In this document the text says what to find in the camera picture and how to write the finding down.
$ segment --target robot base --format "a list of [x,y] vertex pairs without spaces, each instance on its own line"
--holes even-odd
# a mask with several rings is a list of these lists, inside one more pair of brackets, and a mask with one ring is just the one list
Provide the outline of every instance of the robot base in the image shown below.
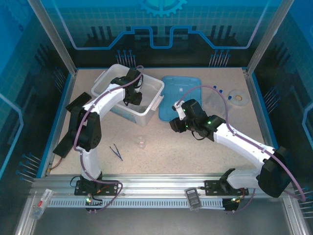
[[[102,173],[97,180],[102,180]],[[80,176],[80,180],[76,182],[74,195],[87,196],[90,193],[97,196],[116,196],[118,192],[117,181],[107,180],[107,182],[116,182],[116,184],[100,184]]]

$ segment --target robotic arm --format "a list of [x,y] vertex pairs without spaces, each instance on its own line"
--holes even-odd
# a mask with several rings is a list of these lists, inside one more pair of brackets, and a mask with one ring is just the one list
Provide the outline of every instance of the robotic arm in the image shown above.
[[[78,127],[83,119],[83,116],[87,110],[93,106],[92,113],[89,113],[86,119],[87,123],[83,126],[80,132],[77,142],[77,149],[83,153],[83,162],[88,174],[94,179],[102,178],[96,149],[101,141],[100,121],[104,115],[120,101],[123,101],[126,106],[128,106],[129,103],[133,105],[140,105],[142,100],[142,93],[139,92],[139,90],[143,84],[143,75],[130,86],[112,91],[114,88],[134,81],[136,78],[138,78],[138,76],[140,76],[139,71],[129,69],[126,76],[117,77],[111,81],[111,84],[108,86],[108,88],[102,92],[102,94],[106,93],[107,91],[109,91],[109,93],[100,99],[97,103],[95,99],[83,107],[75,106],[71,110],[68,132],[53,152],[63,158],[66,157],[66,155],[73,147]],[[92,180],[86,175],[84,171],[82,171],[81,176],[81,180]]]
[[[256,168],[253,170],[228,170],[220,179],[220,187],[228,194],[232,188],[260,188],[272,197],[279,197],[291,182],[289,175],[272,157],[265,153],[270,152],[282,161],[290,169],[291,157],[283,147],[275,150],[271,146],[259,143],[230,126],[234,134],[230,132],[225,120],[216,116],[207,116],[200,104],[194,100],[182,101],[179,105],[174,104],[173,109],[179,114],[178,118],[170,121],[172,130],[182,133],[190,130],[194,136],[197,132],[201,139],[210,139],[223,144],[244,156],[252,162]],[[263,150],[251,145],[239,138],[238,134],[250,142],[253,142]]]

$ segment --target glass enclosure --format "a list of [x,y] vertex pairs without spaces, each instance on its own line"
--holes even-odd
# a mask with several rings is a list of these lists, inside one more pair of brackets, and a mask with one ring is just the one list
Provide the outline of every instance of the glass enclosure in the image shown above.
[[23,154],[40,161],[68,71],[27,1],[0,0],[0,31],[0,234],[6,235],[38,169]]
[[42,2],[77,67],[241,67],[281,1]]
[[[246,67],[281,1],[42,3],[79,68]],[[312,11],[312,1],[295,0],[255,70],[278,145],[292,152],[294,174],[311,188]],[[26,0],[0,0],[0,29],[0,234],[11,234],[70,76]]]
[[[299,183],[310,189],[313,186],[312,11],[312,1],[294,1],[255,71],[278,145],[290,149],[293,171]],[[310,206],[303,210],[310,211]]]

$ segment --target gray floor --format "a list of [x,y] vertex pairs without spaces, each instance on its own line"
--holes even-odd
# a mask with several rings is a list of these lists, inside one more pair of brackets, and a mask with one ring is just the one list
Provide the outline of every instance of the gray floor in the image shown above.
[[186,209],[106,209],[89,215],[85,209],[48,208],[35,235],[288,235],[283,204],[254,200],[238,214]]

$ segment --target cable connector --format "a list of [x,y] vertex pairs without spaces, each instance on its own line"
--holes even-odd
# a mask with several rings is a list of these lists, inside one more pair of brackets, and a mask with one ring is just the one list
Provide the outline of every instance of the cable connector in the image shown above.
[[266,151],[266,147],[264,147],[261,152],[265,153],[265,151]]
[[173,107],[176,109],[176,111],[178,113],[178,116],[179,116],[179,119],[183,120],[186,117],[186,114],[185,114],[184,110],[181,107],[181,105],[184,103],[184,101],[181,101],[179,103],[179,105],[177,105],[177,103],[178,103],[178,101],[174,103]]

